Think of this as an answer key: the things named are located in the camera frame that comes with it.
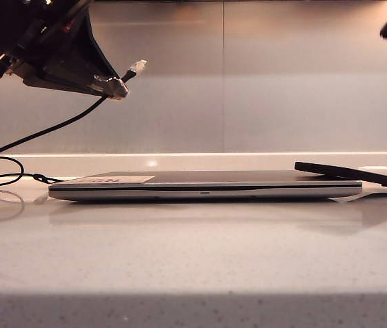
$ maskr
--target cable connector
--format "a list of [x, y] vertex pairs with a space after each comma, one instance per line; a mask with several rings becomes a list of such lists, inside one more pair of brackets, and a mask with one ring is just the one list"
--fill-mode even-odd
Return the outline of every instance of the cable connector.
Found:
[[104, 92], [110, 99], [122, 100], [126, 98], [129, 92], [125, 83], [143, 72], [146, 63], [146, 60], [139, 60], [135, 62], [130, 66], [130, 68], [121, 79], [118, 77], [104, 77], [95, 75], [94, 82], [90, 87]]

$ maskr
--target laptop lid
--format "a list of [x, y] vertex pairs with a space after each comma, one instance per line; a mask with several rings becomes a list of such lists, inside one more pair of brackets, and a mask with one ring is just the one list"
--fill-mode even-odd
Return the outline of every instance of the laptop lid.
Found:
[[170, 198], [343, 197], [362, 182], [297, 171], [109, 172], [49, 186], [63, 200]]

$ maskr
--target white countertop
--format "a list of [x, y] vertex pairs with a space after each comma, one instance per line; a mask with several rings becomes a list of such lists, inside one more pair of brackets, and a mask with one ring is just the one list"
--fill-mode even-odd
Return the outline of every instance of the white countertop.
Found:
[[387, 327], [387, 189], [374, 184], [202, 204], [1, 190], [0, 327]]

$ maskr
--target black cable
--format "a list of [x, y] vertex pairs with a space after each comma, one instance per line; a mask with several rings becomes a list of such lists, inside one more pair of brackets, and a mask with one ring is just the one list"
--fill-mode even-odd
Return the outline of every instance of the black cable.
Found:
[[[42, 131], [39, 131], [37, 133], [34, 133], [34, 134], [29, 135], [27, 137], [24, 137], [22, 139], [16, 140], [15, 142], [9, 143], [8, 145], [0, 147], [0, 153], [4, 152], [4, 151], [6, 151], [6, 150], [8, 150], [10, 148], [13, 148], [15, 146], [18, 146], [20, 144], [23, 144], [24, 142], [27, 142], [29, 140], [35, 139], [35, 138], [40, 137], [42, 135], [46, 135], [47, 133], [53, 132], [55, 130], [58, 130], [59, 128], [65, 127], [66, 125], [69, 125], [69, 124], [71, 124], [73, 122], [76, 122], [77, 120], [83, 118], [84, 116], [86, 116], [87, 114], [92, 112], [95, 108], [97, 108], [105, 99], [107, 99], [107, 97], [108, 97], [107, 95], [102, 96], [92, 106], [87, 108], [82, 113], [74, 116], [73, 118], [70, 118], [69, 120], [66, 120], [66, 121], [64, 121], [62, 123], [59, 123], [59, 124], [55, 125], [55, 126], [52, 126], [50, 128], [46, 128], [46, 129], [44, 129]], [[43, 183], [47, 183], [47, 184], [52, 183], [52, 182], [59, 182], [59, 181], [61, 181], [61, 180], [54, 179], [54, 178], [48, 178], [46, 176], [43, 176], [42, 174], [28, 174], [28, 173], [25, 173], [25, 168], [23, 167], [22, 163], [19, 162], [16, 159], [11, 158], [11, 157], [0, 156], [0, 159], [14, 162], [21, 169], [20, 173], [0, 174], [0, 178], [6, 177], [6, 176], [17, 176], [17, 178], [15, 178], [15, 179], [13, 179], [11, 181], [1, 182], [0, 186], [5, 186], [5, 185], [10, 185], [12, 183], [15, 183], [16, 181], [19, 181], [23, 176], [31, 176], [35, 180], [43, 182]]]

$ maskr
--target cable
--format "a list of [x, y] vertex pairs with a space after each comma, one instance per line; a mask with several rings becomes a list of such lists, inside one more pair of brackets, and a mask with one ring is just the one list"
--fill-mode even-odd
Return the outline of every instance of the cable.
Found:
[[[72, 124], [73, 122], [76, 122], [77, 120], [83, 118], [84, 116], [86, 116], [87, 114], [92, 112], [95, 108], [97, 108], [104, 100], [107, 99], [107, 97], [108, 97], [107, 95], [102, 96], [92, 106], [87, 108], [82, 113], [74, 116], [73, 118], [70, 118], [69, 120], [66, 120], [66, 121], [64, 121], [62, 123], [59, 123], [59, 124], [55, 125], [55, 126], [52, 126], [50, 128], [46, 128], [46, 129], [41, 130], [41, 131], [39, 131], [37, 133], [34, 133], [32, 135], [29, 135], [27, 137], [24, 137], [22, 139], [19, 139], [19, 140], [16, 140], [16, 141], [12, 142], [12, 143], [9, 143], [8, 145], [0, 147], [0, 153], [4, 152], [4, 151], [6, 151], [6, 150], [8, 150], [10, 148], [13, 148], [15, 146], [18, 146], [20, 144], [23, 144], [24, 142], [27, 142], [29, 140], [32, 140], [32, 139], [35, 139], [35, 138], [40, 137], [42, 135], [46, 135], [47, 133], [56, 131], [59, 128], [65, 127], [66, 125], [69, 125], [69, 124]], [[59, 182], [59, 181], [61, 181], [61, 180], [54, 179], [54, 178], [48, 178], [48, 177], [46, 177], [46, 176], [44, 176], [42, 174], [28, 174], [28, 173], [25, 173], [25, 168], [23, 167], [23, 164], [21, 162], [19, 162], [18, 160], [13, 159], [11, 157], [0, 156], [0, 159], [14, 162], [20, 168], [20, 172], [19, 173], [0, 174], [0, 178], [6, 177], [6, 176], [16, 176], [16, 178], [11, 180], [11, 181], [1, 182], [0, 186], [5, 186], [5, 185], [10, 185], [12, 183], [15, 183], [15, 182], [19, 181], [23, 176], [31, 176], [35, 180], [43, 182], [43, 183], [47, 183], [47, 184], [50, 184], [52, 182]]]
[[[125, 75], [121, 79], [115, 78], [115, 77], [110, 77], [106, 81], [101, 81], [102, 83], [105, 83], [104, 86], [108, 88], [107, 90], [110, 90], [110, 88], [112, 88], [112, 91], [114, 92], [114, 94], [112, 94], [110, 97], [115, 98], [114, 96], [116, 94], [118, 94], [118, 93], [121, 93], [123, 95], [122, 92], [124, 92], [125, 95], [126, 95], [126, 93], [128, 93], [128, 89], [126, 88], [125, 83], [128, 80], [132, 79], [133, 77], [137, 76], [139, 73], [141, 73], [144, 70], [145, 65], [146, 65], [146, 60], [139, 60], [139, 61], [135, 62], [132, 66], [130, 66], [130, 68], [127, 70], [127, 72], [125, 73]], [[110, 87], [109, 82], [112, 81], [112, 80], [115, 80], [115, 79], [118, 80], [118, 81], [120, 80], [120, 82], [119, 83], [114, 83], [114, 86]], [[46, 129], [41, 130], [41, 131], [39, 131], [37, 133], [29, 135], [29, 136], [27, 136], [25, 138], [16, 140], [15, 142], [12, 142], [12, 143], [9, 143], [8, 145], [0, 147], [0, 153], [4, 152], [4, 151], [6, 151], [6, 150], [8, 150], [10, 148], [16, 147], [16, 146], [18, 146], [20, 144], [23, 144], [24, 142], [27, 142], [29, 140], [35, 139], [35, 138], [40, 137], [42, 135], [46, 135], [47, 133], [53, 132], [55, 130], [58, 130], [59, 128], [65, 127], [66, 125], [69, 125], [69, 124], [71, 124], [73, 122], [76, 122], [77, 120], [83, 118], [84, 116], [89, 114], [91, 111], [93, 111], [95, 108], [97, 108], [108, 97], [109, 97], [108, 94], [104, 94], [104, 96], [99, 98], [92, 106], [87, 108], [82, 113], [74, 116], [73, 118], [70, 118], [69, 120], [66, 120], [66, 121], [64, 121], [62, 123], [59, 123], [57, 125], [54, 125], [54, 126], [52, 126], [50, 128], [46, 128]], [[62, 181], [62, 180], [59, 180], [59, 179], [46, 177], [46, 176], [44, 176], [42, 174], [28, 174], [28, 173], [25, 173], [25, 168], [23, 167], [23, 164], [21, 162], [19, 162], [18, 160], [13, 159], [11, 157], [0, 156], [0, 159], [14, 162], [21, 169], [21, 171], [19, 173], [0, 174], [0, 178], [4, 178], [6, 176], [16, 176], [16, 178], [11, 180], [11, 181], [0, 182], [0, 186], [5, 186], [5, 185], [10, 185], [12, 183], [15, 183], [15, 182], [19, 181], [23, 176], [31, 176], [33, 179], [35, 179], [37, 181], [40, 181], [40, 182], [43, 182], [43, 183], [47, 183], [47, 184], [51, 184], [53, 182], [60, 182], [60, 181]]]

